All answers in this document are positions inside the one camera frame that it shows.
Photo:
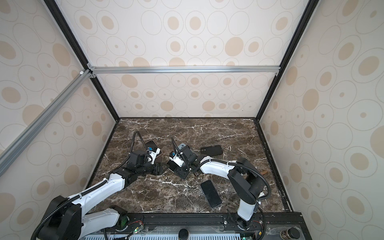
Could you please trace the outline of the black phone case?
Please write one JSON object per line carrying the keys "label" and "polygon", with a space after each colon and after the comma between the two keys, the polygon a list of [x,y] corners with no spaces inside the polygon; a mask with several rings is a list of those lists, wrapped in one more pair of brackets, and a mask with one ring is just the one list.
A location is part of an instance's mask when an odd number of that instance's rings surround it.
{"label": "black phone case", "polygon": [[224,153],[221,145],[202,147],[200,149],[200,152],[202,155],[207,155],[211,157],[219,156]]}

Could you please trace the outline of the blue phone black screen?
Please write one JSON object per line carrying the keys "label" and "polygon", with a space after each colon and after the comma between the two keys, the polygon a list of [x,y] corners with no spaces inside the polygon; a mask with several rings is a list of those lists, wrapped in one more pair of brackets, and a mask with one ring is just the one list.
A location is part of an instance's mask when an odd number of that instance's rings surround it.
{"label": "blue phone black screen", "polygon": [[158,145],[153,141],[153,140],[150,140],[148,142],[145,143],[145,146],[147,148],[147,150],[151,151],[151,152],[157,152],[158,150]]}

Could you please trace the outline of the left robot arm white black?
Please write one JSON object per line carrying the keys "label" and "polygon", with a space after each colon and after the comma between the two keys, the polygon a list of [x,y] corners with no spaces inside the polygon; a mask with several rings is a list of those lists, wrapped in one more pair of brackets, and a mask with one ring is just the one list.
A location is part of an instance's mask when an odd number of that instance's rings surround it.
{"label": "left robot arm white black", "polygon": [[32,233],[32,240],[79,240],[101,229],[115,226],[126,211],[119,207],[91,214],[89,211],[109,196],[120,192],[139,177],[163,174],[156,162],[161,149],[153,142],[144,143],[144,150],[130,150],[128,157],[99,183],[69,197],[54,198],[41,222]]}

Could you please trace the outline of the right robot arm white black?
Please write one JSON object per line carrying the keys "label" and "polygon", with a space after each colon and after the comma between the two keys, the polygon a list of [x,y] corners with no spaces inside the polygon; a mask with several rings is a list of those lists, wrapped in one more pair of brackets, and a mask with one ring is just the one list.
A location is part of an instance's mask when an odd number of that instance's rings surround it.
{"label": "right robot arm white black", "polygon": [[197,155],[189,146],[174,147],[167,162],[169,169],[181,179],[189,174],[211,174],[230,181],[240,198],[236,224],[241,230],[251,226],[253,214],[261,201],[270,198],[271,186],[263,175],[245,158],[237,161],[219,160],[208,155]]}

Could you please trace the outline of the black round knob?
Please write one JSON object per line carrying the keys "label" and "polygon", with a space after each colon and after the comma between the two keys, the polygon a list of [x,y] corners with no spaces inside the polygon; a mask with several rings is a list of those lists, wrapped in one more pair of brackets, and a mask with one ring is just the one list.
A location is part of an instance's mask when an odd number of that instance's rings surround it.
{"label": "black round knob", "polygon": [[178,233],[178,240],[188,240],[190,233],[187,229],[181,229]]}

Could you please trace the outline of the black button right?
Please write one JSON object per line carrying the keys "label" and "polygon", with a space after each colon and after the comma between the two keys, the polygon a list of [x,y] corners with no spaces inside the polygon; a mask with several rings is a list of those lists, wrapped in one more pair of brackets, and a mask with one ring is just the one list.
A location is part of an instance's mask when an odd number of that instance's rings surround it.
{"label": "black button right", "polygon": [[296,228],[289,228],[281,232],[282,238],[285,240],[298,240],[301,236],[300,231]]}

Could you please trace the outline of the black base frame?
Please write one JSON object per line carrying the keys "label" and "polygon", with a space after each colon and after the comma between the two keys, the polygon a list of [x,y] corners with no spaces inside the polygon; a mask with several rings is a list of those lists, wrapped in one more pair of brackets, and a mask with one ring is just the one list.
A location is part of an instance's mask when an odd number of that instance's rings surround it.
{"label": "black base frame", "polygon": [[124,227],[113,226],[93,232],[82,240],[178,240],[181,229],[190,233],[189,240],[279,240],[280,233],[289,228],[300,231],[300,240],[312,237],[302,214],[256,213],[251,226],[241,230],[235,214],[128,214]]}

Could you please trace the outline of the horizontal aluminium rail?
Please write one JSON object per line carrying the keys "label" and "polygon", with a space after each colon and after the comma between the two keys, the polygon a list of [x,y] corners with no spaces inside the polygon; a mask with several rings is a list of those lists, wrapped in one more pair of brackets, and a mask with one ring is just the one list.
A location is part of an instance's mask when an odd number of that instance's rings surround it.
{"label": "horizontal aluminium rail", "polygon": [[279,66],[92,67],[95,74],[278,73]]}

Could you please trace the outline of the diagonal aluminium rail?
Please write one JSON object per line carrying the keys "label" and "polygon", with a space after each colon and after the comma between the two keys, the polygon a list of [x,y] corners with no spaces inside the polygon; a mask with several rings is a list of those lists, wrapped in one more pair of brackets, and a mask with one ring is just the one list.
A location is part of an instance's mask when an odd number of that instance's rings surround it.
{"label": "diagonal aluminium rail", "polygon": [[90,70],[83,70],[77,77],[40,113],[40,115],[1,154],[1,175],[14,163],[38,133],[57,114],[74,92],[91,76]]}

